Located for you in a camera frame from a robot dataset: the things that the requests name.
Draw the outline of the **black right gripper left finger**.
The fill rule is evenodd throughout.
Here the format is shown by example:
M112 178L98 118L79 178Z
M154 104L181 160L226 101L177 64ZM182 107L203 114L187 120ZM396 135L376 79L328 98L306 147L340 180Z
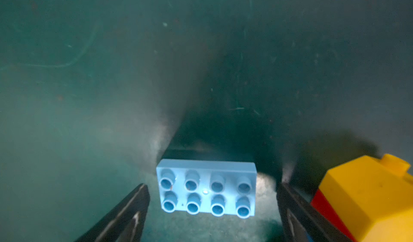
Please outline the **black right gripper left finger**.
M140 184L110 210L78 242L139 242L150 203L148 186Z

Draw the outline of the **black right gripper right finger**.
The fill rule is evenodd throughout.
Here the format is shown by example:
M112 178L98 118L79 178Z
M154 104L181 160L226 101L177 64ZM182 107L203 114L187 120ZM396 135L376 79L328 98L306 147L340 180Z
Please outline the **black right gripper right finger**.
M277 203L287 242L351 242L288 183L277 186Z

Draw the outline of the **red lego brick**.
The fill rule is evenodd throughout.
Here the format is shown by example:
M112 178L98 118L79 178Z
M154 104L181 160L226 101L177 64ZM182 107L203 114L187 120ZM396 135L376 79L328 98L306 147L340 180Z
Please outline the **red lego brick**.
M311 205L324 216L334 227L346 235L350 240L356 242L357 240L350 233L348 228L345 226L343 221L335 212L334 208L331 206L329 201L323 195L320 189L316 191L316 194L311 202Z

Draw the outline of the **yellow lego brick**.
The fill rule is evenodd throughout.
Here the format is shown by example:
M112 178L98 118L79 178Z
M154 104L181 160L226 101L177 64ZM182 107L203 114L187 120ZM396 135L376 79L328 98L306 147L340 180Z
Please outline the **yellow lego brick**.
M413 239L410 163L385 154L362 156L329 169L318 189L357 242Z

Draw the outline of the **light blue lego plate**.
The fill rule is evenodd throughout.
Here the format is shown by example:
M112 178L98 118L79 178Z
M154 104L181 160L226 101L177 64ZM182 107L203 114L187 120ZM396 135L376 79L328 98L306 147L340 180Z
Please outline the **light blue lego plate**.
M162 159L156 167L163 211L215 217L256 213L257 169L252 162Z

